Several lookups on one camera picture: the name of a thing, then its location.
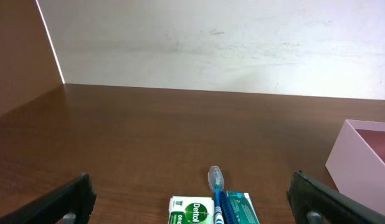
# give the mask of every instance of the green circle logo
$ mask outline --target green circle logo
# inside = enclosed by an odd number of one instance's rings
[[[207,210],[201,203],[191,203],[185,209],[186,219],[192,223],[199,223],[206,219]]]

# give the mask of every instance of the brown tabletop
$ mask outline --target brown tabletop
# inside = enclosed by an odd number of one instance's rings
[[[212,195],[217,165],[261,223],[294,223],[292,173],[335,188],[345,119],[385,121],[385,101],[65,85],[0,118],[0,216],[86,172],[89,223],[166,223],[172,195]]]

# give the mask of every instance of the pink box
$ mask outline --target pink box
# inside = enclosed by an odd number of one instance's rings
[[[385,123],[346,120],[325,166],[341,194],[385,215]]]

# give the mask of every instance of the green and white box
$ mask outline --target green and white box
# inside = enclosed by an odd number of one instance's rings
[[[210,197],[173,196],[168,224],[213,224],[214,202]]]

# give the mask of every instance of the wooden surface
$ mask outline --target wooden surface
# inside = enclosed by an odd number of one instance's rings
[[[172,195],[212,195],[218,165],[261,223],[293,223],[292,172],[335,188],[345,119],[385,121],[385,101],[66,85],[0,118],[0,216],[87,172],[90,223],[166,223]]]
[[[35,0],[0,0],[0,116],[61,86]]]

